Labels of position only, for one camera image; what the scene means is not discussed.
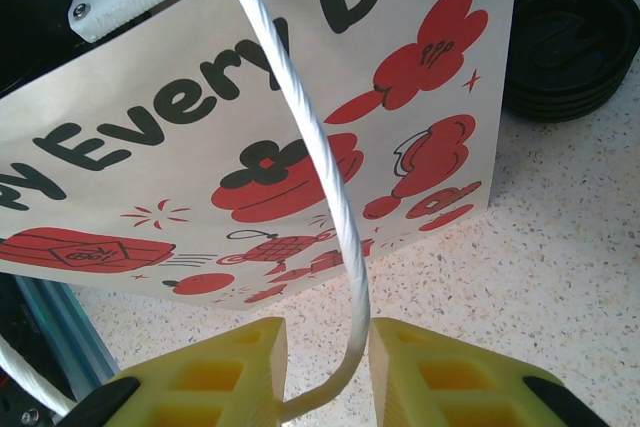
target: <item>paper bag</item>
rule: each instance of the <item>paper bag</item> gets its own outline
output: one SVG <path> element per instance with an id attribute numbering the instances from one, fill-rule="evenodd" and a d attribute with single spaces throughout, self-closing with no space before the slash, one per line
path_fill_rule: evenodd
<path id="1" fill-rule="evenodd" d="M 512 0 L 266 0 L 371 258 L 487 206 Z M 340 274 L 236 0 L 182 0 L 0 100 L 0 270 L 251 309 Z"/>

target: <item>black cup lid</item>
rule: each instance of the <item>black cup lid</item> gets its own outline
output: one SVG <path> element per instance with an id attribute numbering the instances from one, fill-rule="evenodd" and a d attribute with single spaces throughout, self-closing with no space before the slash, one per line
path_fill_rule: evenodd
<path id="1" fill-rule="evenodd" d="M 560 112 L 563 110 L 579 109 L 585 105 L 593 104 L 594 101 L 608 100 L 618 90 L 620 82 L 621 81 L 611 84 L 608 88 L 602 89 L 596 94 L 588 97 L 582 97 L 579 99 L 569 98 L 569 100 L 564 102 L 560 102 L 558 99 L 549 100 L 523 97 L 519 92 L 509 89 L 508 87 L 504 90 L 504 97 L 505 99 L 513 101 L 520 106 L 527 107 L 532 110 L 539 110 L 540 112 Z"/>
<path id="2" fill-rule="evenodd" d="M 639 46 L 633 0 L 516 0 L 507 85 L 549 98 L 592 95 L 624 77 Z"/>
<path id="3" fill-rule="evenodd" d="M 579 119 L 598 110 L 611 98 L 614 92 L 607 92 L 605 95 L 584 102 L 579 107 L 556 108 L 555 110 L 542 110 L 539 106 L 532 108 L 523 104 L 522 101 L 505 96 L 503 100 L 504 106 L 519 117 L 524 117 L 536 122 L 566 122 L 569 120 Z"/>

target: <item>red teapot illustration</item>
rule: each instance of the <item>red teapot illustration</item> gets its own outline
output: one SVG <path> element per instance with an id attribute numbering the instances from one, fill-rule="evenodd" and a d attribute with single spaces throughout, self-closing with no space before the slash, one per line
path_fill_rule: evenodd
<path id="1" fill-rule="evenodd" d="M 238 230 L 227 235 L 229 240 L 250 239 L 253 237 L 266 237 L 266 242 L 255 246 L 244 254 L 228 255 L 218 259 L 219 265 L 235 265 L 243 262 L 275 262 L 276 266 L 266 275 L 280 274 L 287 270 L 285 261 L 303 250 L 308 249 L 317 242 L 324 242 L 336 236 L 335 229 L 329 229 L 317 236 L 293 235 L 279 237 L 278 234 L 269 234 L 260 230 Z"/>

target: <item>speckled countertop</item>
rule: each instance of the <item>speckled countertop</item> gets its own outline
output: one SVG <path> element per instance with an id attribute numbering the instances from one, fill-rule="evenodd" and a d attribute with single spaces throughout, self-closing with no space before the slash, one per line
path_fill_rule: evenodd
<path id="1" fill-rule="evenodd" d="M 639 192 L 636 59 L 586 118 L 504 115 L 489 212 L 372 262 L 374 313 L 549 369 L 612 426 L 640 425 Z M 253 314 L 74 292 L 121 367 L 284 316 L 288 396 L 326 378 L 348 333 L 344 277 Z M 291 425 L 375 425 L 367 363 L 338 399 Z"/>

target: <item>red box illustration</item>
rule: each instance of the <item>red box illustration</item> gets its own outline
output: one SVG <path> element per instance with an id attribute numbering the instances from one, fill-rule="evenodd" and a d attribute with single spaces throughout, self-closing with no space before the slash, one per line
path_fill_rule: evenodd
<path id="1" fill-rule="evenodd" d="M 39 227 L 0 243 L 0 259 L 52 269 L 114 274 L 156 265 L 174 244 Z"/>

